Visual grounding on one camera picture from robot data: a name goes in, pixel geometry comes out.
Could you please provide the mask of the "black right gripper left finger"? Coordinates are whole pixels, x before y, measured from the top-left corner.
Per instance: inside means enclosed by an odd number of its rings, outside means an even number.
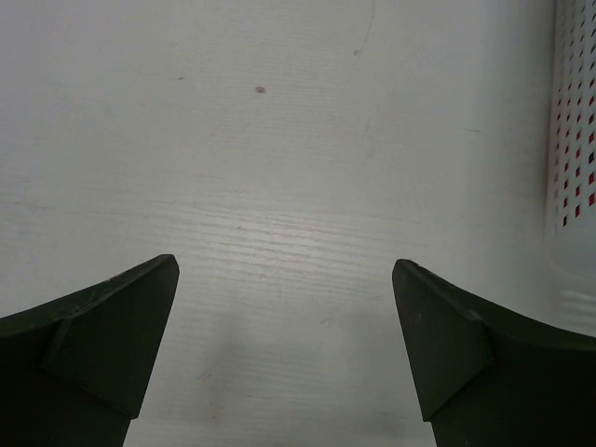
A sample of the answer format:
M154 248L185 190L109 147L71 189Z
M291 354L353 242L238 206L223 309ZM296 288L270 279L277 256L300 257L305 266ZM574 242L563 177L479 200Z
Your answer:
M1 319L1 443L121 446L174 301L171 254Z

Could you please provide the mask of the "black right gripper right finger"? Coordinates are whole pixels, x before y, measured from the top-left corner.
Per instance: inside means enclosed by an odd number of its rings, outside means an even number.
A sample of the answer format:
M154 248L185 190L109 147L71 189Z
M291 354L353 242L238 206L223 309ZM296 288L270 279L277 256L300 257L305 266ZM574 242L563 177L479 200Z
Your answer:
M437 445L594 445L594 338L527 318L410 260L396 261L392 282Z

